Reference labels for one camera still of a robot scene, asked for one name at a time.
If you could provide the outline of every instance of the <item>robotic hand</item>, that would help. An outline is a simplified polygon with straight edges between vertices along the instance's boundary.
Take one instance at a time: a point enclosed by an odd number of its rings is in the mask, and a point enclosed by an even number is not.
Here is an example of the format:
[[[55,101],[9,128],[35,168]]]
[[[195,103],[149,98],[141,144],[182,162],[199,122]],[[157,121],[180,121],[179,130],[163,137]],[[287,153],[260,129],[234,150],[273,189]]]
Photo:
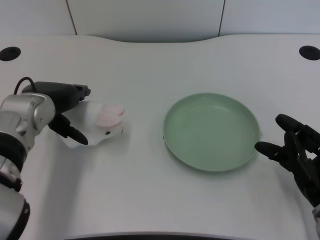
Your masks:
[[[320,134],[284,114],[279,114],[275,121],[285,131],[284,146],[259,141],[254,147],[292,172],[301,193],[315,208],[320,204]],[[316,157],[307,158],[306,150]]]
[[[31,85],[17,95],[19,85],[29,80]],[[36,82],[22,78],[14,94],[7,96],[0,107],[0,240],[17,240],[24,231],[30,206],[19,193],[20,172],[35,137],[49,127],[63,136],[87,145],[86,137],[70,126],[61,113],[79,104],[90,94],[85,85],[56,82]]]

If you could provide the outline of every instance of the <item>plush toy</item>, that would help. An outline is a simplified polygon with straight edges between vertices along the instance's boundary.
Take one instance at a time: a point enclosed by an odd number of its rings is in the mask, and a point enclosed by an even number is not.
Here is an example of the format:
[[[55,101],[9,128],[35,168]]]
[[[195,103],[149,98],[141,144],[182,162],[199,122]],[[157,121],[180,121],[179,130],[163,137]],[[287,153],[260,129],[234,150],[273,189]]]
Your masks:
[[[95,146],[102,140],[122,133],[122,105],[103,104],[95,101],[81,101],[78,106],[63,113],[71,126],[79,130],[88,140],[88,146]],[[83,146],[81,143],[61,136],[69,148]]]

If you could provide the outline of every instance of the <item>green plate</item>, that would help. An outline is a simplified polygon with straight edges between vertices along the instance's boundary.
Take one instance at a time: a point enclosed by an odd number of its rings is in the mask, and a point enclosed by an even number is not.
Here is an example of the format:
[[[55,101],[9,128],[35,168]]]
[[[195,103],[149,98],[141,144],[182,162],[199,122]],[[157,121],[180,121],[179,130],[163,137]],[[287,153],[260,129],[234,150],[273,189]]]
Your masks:
[[[164,141],[178,159],[193,168],[212,172],[249,162],[260,136],[258,122],[248,108],[214,93],[178,101],[163,125]]]

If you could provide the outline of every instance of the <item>white table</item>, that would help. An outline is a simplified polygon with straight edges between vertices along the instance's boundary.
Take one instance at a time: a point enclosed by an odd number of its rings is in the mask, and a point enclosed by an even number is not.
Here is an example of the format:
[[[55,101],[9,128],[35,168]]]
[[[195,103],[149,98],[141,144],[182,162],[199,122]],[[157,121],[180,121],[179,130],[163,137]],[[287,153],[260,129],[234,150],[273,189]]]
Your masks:
[[[22,171],[31,205],[22,240],[126,232],[181,232],[250,240],[316,239],[312,207],[293,176],[259,155],[227,173],[193,170],[165,147],[162,123],[179,99],[228,95],[257,117],[264,141],[283,144],[284,113],[320,128],[320,35],[233,35],[192,43],[124,43],[92,36],[0,38],[21,56],[0,62],[0,100],[17,81],[88,85],[88,100],[122,103],[123,135],[68,149],[50,129]]]

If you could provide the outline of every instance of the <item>white wall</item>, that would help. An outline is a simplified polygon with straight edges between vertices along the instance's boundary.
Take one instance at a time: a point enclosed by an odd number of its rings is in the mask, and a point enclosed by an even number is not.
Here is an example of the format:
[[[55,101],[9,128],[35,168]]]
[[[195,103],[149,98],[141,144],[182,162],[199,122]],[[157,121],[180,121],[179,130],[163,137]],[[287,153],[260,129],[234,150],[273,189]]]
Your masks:
[[[0,1],[0,36],[74,34],[65,0]]]
[[[220,36],[320,34],[320,0],[226,0]]]
[[[68,0],[80,35],[128,42],[217,37],[224,0]],[[320,0],[225,0],[220,36],[320,34]],[[1,0],[0,36],[73,35],[66,0]]]
[[[224,0],[68,0],[76,31],[124,42],[218,36]]]

